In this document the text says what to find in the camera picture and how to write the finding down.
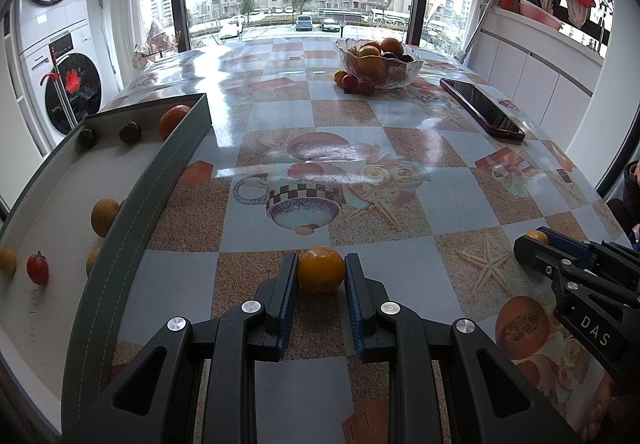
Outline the yellow-orange mandarin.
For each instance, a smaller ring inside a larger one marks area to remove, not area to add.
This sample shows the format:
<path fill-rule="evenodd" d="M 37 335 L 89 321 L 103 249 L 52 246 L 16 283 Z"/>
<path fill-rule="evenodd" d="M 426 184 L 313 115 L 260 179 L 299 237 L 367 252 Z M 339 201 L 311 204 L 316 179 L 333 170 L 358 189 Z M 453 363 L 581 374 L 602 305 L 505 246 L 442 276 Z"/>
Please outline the yellow-orange mandarin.
<path fill-rule="evenodd" d="M 541 244 L 548 244 L 549 242 L 548 235 L 541 230 L 530 230 L 526 233 L 526 236 Z"/>

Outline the red tomato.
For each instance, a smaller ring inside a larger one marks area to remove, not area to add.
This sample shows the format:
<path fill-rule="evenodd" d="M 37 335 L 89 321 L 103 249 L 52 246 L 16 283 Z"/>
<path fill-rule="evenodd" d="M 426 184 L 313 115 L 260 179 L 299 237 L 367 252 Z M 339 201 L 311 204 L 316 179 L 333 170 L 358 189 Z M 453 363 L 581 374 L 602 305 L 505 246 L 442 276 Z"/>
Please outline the red tomato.
<path fill-rule="evenodd" d="M 46 285 L 49 280 L 49 264 L 40 251 L 29 256 L 26 263 L 29 279 L 36 285 Z"/>

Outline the greenish round fruit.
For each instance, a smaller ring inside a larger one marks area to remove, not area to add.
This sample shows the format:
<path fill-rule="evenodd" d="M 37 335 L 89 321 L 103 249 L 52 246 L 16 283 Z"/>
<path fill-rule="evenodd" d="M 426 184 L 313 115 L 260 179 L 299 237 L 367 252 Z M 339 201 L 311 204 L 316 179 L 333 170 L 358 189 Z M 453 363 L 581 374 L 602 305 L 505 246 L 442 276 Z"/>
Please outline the greenish round fruit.
<path fill-rule="evenodd" d="M 114 198 L 99 199 L 93 206 L 90 222 L 94 233 L 106 238 L 120 210 L 120 204 Z"/>

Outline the yellow-green kiwi fruit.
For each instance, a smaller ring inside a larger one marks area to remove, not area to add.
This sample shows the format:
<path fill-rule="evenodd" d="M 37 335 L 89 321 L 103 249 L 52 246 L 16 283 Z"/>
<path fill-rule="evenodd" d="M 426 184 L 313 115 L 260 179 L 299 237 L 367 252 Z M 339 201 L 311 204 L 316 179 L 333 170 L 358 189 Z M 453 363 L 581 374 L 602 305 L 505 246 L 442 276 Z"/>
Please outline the yellow-green kiwi fruit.
<path fill-rule="evenodd" d="M 0 270 L 8 276 L 13 276 L 16 267 L 17 263 L 14 251 L 10 248 L 2 248 L 0 250 Z"/>

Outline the small orange mandarin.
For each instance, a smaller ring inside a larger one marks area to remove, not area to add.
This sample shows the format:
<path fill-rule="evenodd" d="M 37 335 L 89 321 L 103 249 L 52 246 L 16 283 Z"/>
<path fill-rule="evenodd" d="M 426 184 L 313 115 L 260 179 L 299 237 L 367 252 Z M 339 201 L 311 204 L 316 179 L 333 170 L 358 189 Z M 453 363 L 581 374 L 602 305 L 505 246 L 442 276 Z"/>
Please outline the small orange mandarin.
<path fill-rule="evenodd" d="M 314 247 L 299 259 L 297 277 L 300 287 L 308 293 L 330 293 L 344 281 L 346 265 L 332 248 Z"/>

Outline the dark plum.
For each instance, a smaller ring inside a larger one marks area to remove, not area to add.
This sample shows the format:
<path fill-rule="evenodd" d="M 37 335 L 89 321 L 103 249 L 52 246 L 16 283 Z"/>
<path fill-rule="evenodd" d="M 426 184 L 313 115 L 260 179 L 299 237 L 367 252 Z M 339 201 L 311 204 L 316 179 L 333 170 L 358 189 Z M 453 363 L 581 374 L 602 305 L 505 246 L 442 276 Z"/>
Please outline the dark plum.
<path fill-rule="evenodd" d="M 92 128 L 82 128 L 78 133 L 77 143 L 83 151 L 89 151 L 100 140 L 99 134 Z"/>
<path fill-rule="evenodd" d="M 141 140 L 142 128 L 134 120 L 129 120 L 119 129 L 119 140 L 126 145 L 134 145 Z"/>

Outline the large orange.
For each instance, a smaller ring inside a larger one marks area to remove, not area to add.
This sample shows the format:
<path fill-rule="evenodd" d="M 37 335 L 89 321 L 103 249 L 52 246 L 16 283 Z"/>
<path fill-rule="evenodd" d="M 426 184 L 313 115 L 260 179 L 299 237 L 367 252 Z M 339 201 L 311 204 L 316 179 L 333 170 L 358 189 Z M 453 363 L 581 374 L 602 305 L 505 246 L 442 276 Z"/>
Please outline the large orange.
<path fill-rule="evenodd" d="M 190 111 L 190 106 L 185 104 L 178 104 L 169 108 L 169 110 L 160 117 L 160 123 L 158 124 L 158 134 L 160 138 L 165 141 Z"/>

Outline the black smartphone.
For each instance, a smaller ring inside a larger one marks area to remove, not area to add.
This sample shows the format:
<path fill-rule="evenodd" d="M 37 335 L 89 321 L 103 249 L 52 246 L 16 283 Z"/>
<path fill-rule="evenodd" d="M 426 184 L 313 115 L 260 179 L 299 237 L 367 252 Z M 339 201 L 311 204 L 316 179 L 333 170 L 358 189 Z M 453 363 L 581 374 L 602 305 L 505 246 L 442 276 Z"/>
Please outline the black smartphone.
<path fill-rule="evenodd" d="M 472 82 L 442 78 L 439 83 L 491 137 L 514 142 L 525 139 L 524 131 Z"/>

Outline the white cabinet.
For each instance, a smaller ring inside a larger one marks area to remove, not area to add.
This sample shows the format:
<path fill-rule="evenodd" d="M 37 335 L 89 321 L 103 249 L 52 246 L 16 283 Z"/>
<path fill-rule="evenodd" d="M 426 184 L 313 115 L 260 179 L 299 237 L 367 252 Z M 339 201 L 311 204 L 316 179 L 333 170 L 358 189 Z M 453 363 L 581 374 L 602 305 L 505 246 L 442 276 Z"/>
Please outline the white cabinet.
<path fill-rule="evenodd" d="M 487 13 L 466 59 L 561 149 L 582 123 L 602 65 L 559 30 L 500 8 Z"/>

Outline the green grey tray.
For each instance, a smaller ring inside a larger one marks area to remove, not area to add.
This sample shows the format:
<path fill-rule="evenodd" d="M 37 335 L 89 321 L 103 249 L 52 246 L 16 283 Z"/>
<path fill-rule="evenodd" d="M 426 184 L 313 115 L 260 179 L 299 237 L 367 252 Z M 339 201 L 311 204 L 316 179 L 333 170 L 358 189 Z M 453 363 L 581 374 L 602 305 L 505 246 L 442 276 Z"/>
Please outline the green grey tray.
<path fill-rule="evenodd" d="M 160 117 L 178 104 L 191 111 L 163 141 Z M 119 140 L 134 120 L 142 137 Z M 16 256 L 1 277 L 1 392 L 38 443 L 56 443 L 105 388 L 115 341 L 138 265 L 186 164 L 210 128 L 204 94 L 114 108 L 86 118 L 100 140 L 89 151 L 79 130 L 58 143 L 21 193 L 2 227 L 1 245 Z M 92 229 L 94 204 L 114 198 L 119 213 L 106 238 Z M 90 275 L 86 260 L 100 255 Z M 49 264 L 38 286 L 26 263 Z"/>

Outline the glass fruit bowl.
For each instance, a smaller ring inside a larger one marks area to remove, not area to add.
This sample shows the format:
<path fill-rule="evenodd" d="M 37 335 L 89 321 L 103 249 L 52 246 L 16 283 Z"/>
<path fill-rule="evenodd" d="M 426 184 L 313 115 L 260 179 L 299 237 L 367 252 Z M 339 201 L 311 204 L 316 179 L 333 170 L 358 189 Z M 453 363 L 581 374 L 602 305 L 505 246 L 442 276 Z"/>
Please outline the glass fruit bowl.
<path fill-rule="evenodd" d="M 403 45 L 400 54 L 379 49 L 373 40 L 338 38 L 337 59 L 342 70 L 375 89 L 396 90 L 407 87 L 418 77 L 424 60 L 413 48 Z"/>

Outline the pink basin on cabinet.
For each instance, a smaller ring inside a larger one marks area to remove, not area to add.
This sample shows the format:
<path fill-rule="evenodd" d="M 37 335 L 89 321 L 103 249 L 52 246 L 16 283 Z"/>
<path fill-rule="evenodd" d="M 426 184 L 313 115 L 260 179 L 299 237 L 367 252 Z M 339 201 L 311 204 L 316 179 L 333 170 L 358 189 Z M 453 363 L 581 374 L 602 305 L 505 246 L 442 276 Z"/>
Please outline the pink basin on cabinet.
<path fill-rule="evenodd" d="M 547 25 L 554 30 L 560 30 L 562 27 L 562 22 L 553 14 L 527 0 L 518 1 L 518 12 L 520 12 L 521 15 L 526 16 L 526 18 Z"/>

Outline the red fruit near bowl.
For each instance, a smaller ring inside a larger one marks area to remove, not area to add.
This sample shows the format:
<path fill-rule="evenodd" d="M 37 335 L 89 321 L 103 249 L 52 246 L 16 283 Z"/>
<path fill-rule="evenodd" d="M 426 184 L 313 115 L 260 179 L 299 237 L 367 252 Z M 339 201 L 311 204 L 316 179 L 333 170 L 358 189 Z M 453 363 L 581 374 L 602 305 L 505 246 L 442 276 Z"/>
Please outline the red fruit near bowl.
<path fill-rule="evenodd" d="M 351 74 L 345 74 L 341 80 L 341 87 L 347 93 L 354 93 L 358 90 L 359 80 Z"/>

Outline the mandarin beside bowl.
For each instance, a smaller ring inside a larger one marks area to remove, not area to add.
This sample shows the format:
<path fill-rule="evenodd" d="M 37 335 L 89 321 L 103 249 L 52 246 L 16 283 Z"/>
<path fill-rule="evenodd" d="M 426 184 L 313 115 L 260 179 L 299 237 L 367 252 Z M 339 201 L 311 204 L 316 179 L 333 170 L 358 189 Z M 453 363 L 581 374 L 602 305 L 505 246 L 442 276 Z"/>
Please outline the mandarin beside bowl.
<path fill-rule="evenodd" d="M 337 71 L 333 75 L 334 84 L 337 86 L 342 86 L 342 80 L 346 76 L 346 72 Z"/>

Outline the washing machine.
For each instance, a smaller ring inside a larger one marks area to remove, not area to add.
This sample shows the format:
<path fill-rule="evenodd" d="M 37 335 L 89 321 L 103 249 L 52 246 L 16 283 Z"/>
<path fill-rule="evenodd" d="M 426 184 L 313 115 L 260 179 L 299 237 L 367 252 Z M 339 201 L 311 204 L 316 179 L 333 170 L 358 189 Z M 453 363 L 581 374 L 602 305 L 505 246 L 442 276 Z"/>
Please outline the washing machine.
<path fill-rule="evenodd" d="M 41 155 L 118 93 L 96 0 L 14 0 L 6 19 L 17 104 Z"/>

